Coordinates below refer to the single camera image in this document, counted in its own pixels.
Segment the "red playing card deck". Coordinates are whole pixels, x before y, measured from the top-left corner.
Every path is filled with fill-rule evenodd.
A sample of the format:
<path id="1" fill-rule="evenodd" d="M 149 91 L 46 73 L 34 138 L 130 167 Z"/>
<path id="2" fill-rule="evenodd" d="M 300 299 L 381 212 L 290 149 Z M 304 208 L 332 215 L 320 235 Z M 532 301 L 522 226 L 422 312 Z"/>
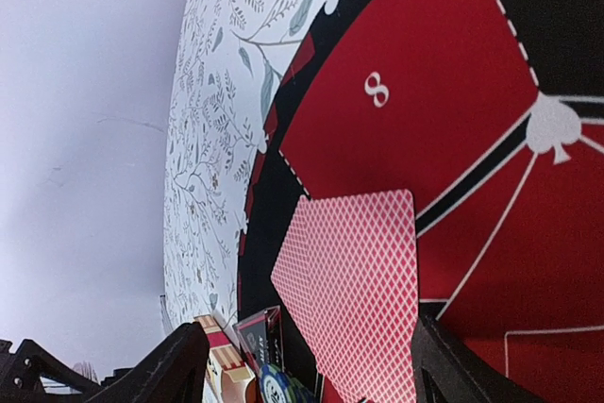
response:
<path id="1" fill-rule="evenodd" d="M 210 352 L 206 382 L 216 402 L 259 402 L 257 376 L 242 359 L 239 350 L 228 339 L 212 315 L 194 318 L 204 330 Z"/>

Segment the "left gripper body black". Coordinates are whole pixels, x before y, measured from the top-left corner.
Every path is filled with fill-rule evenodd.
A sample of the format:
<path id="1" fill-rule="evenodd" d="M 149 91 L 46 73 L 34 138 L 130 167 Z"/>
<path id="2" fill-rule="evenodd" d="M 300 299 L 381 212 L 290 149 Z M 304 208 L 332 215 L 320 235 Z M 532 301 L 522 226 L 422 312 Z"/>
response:
<path id="1" fill-rule="evenodd" d="M 1 341 L 2 402 L 141 402 L 131 378 L 103 387 L 66 366 L 33 340 L 25 339 L 10 352 L 12 342 Z M 48 393 L 42 380 L 51 379 L 72 391 Z"/>

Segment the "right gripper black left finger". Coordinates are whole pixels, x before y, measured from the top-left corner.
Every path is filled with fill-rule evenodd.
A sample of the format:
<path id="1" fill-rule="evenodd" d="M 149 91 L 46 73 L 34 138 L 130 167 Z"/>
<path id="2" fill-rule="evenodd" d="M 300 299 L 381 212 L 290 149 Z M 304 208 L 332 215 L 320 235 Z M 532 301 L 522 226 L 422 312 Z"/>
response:
<path id="1" fill-rule="evenodd" d="M 176 328 L 139 364 L 91 402 L 200 402 L 210 342 L 197 322 Z"/>

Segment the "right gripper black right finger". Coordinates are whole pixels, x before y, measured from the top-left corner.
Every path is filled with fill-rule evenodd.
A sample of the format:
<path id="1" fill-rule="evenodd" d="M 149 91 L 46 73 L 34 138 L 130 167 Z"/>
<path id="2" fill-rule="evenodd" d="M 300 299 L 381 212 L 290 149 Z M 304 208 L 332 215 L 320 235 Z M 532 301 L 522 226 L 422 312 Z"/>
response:
<path id="1" fill-rule="evenodd" d="M 538 395 L 498 373 L 426 314 L 411 337 L 418 402 L 540 402 Z"/>

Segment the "green chip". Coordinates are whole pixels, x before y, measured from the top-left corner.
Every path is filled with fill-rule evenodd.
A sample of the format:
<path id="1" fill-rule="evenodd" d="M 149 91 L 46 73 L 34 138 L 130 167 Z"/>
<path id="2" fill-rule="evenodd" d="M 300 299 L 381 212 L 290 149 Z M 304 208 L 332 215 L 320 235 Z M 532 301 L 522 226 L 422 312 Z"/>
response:
<path id="1" fill-rule="evenodd" d="M 266 403 L 313 403 L 314 394 L 297 378 L 266 363 L 260 368 L 260 394 Z"/>

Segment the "red card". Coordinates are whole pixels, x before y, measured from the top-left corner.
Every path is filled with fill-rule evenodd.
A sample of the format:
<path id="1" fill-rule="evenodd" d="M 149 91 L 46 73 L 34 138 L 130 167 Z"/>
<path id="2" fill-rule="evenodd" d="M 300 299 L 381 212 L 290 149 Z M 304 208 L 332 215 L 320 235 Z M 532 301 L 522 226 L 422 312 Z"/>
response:
<path id="1" fill-rule="evenodd" d="M 415 401 L 419 296 L 410 191 L 301 196 L 271 280 L 342 401 Z"/>

